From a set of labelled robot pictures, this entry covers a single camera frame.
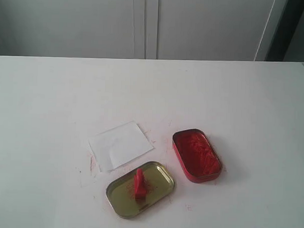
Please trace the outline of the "red ink pad tin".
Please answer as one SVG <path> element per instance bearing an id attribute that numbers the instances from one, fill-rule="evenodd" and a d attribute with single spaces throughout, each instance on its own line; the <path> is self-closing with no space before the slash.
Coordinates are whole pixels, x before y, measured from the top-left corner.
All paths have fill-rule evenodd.
<path id="1" fill-rule="evenodd" d="M 223 164 L 204 132 L 187 129 L 173 134 L 172 147 L 187 179 L 204 183 L 217 179 Z"/>

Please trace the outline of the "red rubber stamp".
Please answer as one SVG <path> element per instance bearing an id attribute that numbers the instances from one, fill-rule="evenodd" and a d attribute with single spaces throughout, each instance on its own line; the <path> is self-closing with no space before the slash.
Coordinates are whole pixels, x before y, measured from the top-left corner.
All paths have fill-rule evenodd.
<path id="1" fill-rule="evenodd" d="M 147 195 L 143 170 L 138 168 L 134 176 L 134 195 L 136 199 L 144 199 Z"/>

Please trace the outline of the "white paper sheet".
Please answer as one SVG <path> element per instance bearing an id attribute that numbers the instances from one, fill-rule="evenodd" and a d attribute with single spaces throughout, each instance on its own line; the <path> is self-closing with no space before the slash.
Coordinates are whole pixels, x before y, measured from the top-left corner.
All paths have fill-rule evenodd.
<path id="1" fill-rule="evenodd" d="M 99 133 L 88 143 L 102 173 L 110 172 L 154 148 L 134 121 Z"/>

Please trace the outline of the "gold tin lid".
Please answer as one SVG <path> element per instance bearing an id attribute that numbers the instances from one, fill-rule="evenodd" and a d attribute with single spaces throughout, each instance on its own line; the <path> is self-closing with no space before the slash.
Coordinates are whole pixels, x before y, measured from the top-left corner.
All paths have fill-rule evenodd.
<path id="1" fill-rule="evenodd" d="M 175 181 L 157 161 L 150 161 L 115 179 L 106 196 L 115 213 L 131 219 L 173 192 Z"/>

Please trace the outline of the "white cabinet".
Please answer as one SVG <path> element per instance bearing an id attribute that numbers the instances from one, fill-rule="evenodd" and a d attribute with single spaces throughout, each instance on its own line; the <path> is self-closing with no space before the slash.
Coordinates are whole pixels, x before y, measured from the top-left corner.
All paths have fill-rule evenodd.
<path id="1" fill-rule="evenodd" d="M 0 0 L 0 55 L 263 61 L 285 0 Z"/>

